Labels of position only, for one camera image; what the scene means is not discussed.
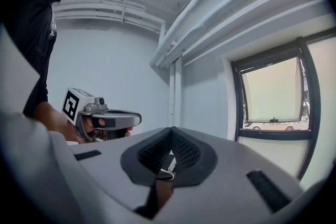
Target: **window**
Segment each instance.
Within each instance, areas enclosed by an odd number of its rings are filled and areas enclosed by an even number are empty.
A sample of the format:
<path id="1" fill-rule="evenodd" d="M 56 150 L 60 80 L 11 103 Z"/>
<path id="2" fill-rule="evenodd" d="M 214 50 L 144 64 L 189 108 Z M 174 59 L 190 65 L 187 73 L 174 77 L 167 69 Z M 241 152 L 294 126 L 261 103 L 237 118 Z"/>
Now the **window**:
<path id="1" fill-rule="evenodd" d="M 237 104 L 235 141 L 278 162 L 285 170 L 287 163 L 288 172 L 299 179 L 309 165 L 320 119 L 317 74 L 305 41 L 298 38 L 232 62 Z"/>

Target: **black window frame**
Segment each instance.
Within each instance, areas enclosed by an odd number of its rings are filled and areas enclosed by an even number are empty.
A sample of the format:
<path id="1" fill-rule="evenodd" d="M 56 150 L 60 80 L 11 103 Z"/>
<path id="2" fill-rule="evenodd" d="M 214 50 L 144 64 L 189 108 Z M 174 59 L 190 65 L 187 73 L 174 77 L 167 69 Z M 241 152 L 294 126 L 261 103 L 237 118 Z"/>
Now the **black window frame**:
<path id="1" fill-rule="evenodd" d="M 336 28 L 331 28 L 326 31 L 310 35 L 308 37 L 299 37 L 296 40 L 283 44 L 281 46 L 260 52 L 258 54 L 249 56 L 242 60 L 232 61 L 231 67 L 233 71 L 235 92 L 236 92 L 236 133 L 235 141 L 239 137 L 257 138 L 264 140 L 278 140 L 278 141 L 308 141 L 308 148 L 306 150 L 303 162 L 297 174 L 299 180 L 304 176 L 319 135 L 320 119 L 321 119 L 321 97 L 320 87 L 315 65 L 308 49 L 307 44 L 315 43 L 324 39 L 336 36 Z M 241 75 L 245 72 L 251 72 L 265 67 L 267 64 L 276 64 L 294 57 L 299 57 L 302 60 L 307 79 L 307 86 L 309 92 L 309 127 L 307 130 L 294 131 L 259 131 L 243 129 L 244 109 L 243 96 L 246 100 L 243 82 Z"/>

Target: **black t-shirt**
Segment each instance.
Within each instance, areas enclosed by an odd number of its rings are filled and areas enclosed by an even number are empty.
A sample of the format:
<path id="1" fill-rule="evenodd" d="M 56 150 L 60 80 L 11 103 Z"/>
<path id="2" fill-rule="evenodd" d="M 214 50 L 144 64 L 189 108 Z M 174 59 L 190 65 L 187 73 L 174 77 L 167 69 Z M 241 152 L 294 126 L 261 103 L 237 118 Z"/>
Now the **black t-shirt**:
<path id="1" fill-rule="evenodd" d="M 47 75 L 49 58 L 57 33 L 50 35 L 51 5 L 61 0 L 2 0 L 1 18 L 20 52 L 39 73 L 36 83 L 24 108 L 26 116 L 33 116 L 35 107 L 48 101 Z"/>

